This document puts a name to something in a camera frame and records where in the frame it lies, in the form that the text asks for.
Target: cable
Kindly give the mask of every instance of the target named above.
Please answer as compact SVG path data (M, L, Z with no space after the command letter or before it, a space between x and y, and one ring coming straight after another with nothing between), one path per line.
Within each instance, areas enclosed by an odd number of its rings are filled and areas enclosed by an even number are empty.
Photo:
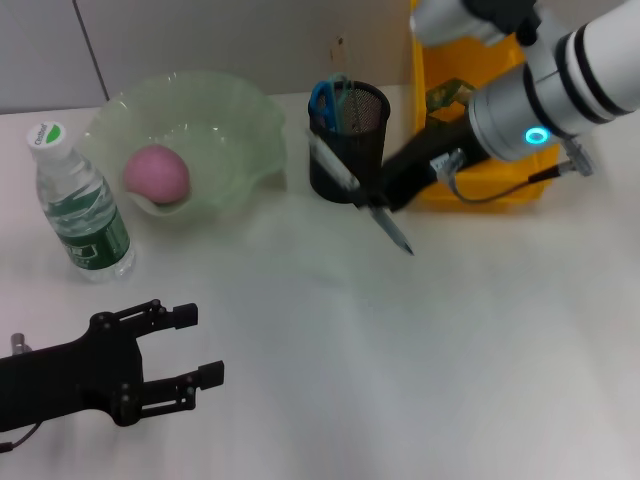
M439 180L449 187L451 193L453 193L458 200L460 200L462 203L466 203L467 205L484 205L487 203L495 202L496 200L507 197L519 190L522 190L523 188L530 187L531 185L535 185L536 183L546 182L547 180L561 177L568 172L575 171L572 162L563 162L558 165L554 165L553 167L547 168L546 170L534 173L527 179L526 182L514 185L513 187L510 187L507 190L496 195L492 195L486 198L467 198L460 193L460 191L458 190L458 185L456 183L455 174L457 173L459 168L459 159L454 159L447 167L448 168L443 168L438 173Z
M0 453L7 453L7 452L11 452L13 450L15 450L16 448L18 448L20 445L22 445L24 442L26 442L27 440L29 440L31 438L31 436L36 433L36 430L38 430L38 428L40 428L40 425L42 425L42 422L36 423L33 427L31 427L31 430L29 430L24 437L22 437L20 440L18 440L17 442L5 442L5 443L0 443Z

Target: mesh pen holder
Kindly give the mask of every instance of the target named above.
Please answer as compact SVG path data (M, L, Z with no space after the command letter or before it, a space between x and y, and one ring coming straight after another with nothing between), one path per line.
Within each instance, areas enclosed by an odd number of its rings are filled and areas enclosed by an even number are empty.
M309 104L310 128L342 160L362 184L375 182L382 167L387 121L391 115L389 100L384 94L362 82L349 82L347 96L336 112L342 126L340 133L327 128L326 119L316 115ZM336 97L342 95L343 82L334 84ZM326 97L320 95L316 108L322 109ZM309 177L313 190L333 203L351 203L345 191L317 163L311 154Z

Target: white wall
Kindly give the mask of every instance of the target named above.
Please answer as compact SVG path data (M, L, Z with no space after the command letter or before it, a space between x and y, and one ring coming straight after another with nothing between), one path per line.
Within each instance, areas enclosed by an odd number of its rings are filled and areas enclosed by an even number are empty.
M0 113L102 102L71 0L0 0Z
M346 32L354 75L407 81L409 0L80 0L110 94L149 75L225 70L267 93L310 91Z

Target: green bowl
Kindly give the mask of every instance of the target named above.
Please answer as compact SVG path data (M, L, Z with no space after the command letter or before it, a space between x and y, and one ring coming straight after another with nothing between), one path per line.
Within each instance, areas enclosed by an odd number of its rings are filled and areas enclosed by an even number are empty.
M177 72L149 78L112 98L98 112L77 149L104 174L116 195L138 149L160 144L180 155L191 194L160 206L129 196L152 215L238 205L267 175L282 170L284 115L251 83L217 72Z

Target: bottle cap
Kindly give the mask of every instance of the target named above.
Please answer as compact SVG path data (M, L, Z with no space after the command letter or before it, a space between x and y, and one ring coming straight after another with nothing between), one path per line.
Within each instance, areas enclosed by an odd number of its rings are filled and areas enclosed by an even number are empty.
M27 134L27 145L37 161L62 160L71 153L67 131L58 122L42 122Z

